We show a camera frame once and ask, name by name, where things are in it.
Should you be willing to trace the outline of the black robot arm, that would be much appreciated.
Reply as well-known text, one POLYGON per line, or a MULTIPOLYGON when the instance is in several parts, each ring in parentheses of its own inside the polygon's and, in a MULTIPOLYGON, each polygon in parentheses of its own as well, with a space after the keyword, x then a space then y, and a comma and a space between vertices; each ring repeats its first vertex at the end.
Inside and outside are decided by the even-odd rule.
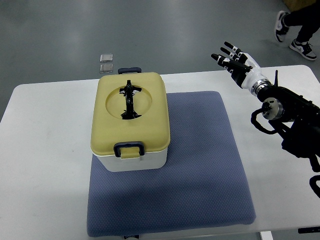
POLYGON ((251 114, 251 123, 259 131, 279 134, 282 149, 297 158, 308 158, 312 170, 320 171, 320 108, 302 95, 278 85, 262 83, 257 91, 262 102, 251 114))

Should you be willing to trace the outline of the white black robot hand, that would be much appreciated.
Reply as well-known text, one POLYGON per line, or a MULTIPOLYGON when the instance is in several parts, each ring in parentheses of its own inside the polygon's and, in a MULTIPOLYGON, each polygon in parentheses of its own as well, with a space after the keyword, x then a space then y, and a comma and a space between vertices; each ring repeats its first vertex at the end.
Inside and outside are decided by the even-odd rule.
POLYGON ((227 41, 224 45, 227 48, 221 47, 220 50, 227 56, 212 53, 211 57, 231 74, 231 78, 240 88, 252 90, 258 81, 265 79, 261 67, 248 53, 227 41))

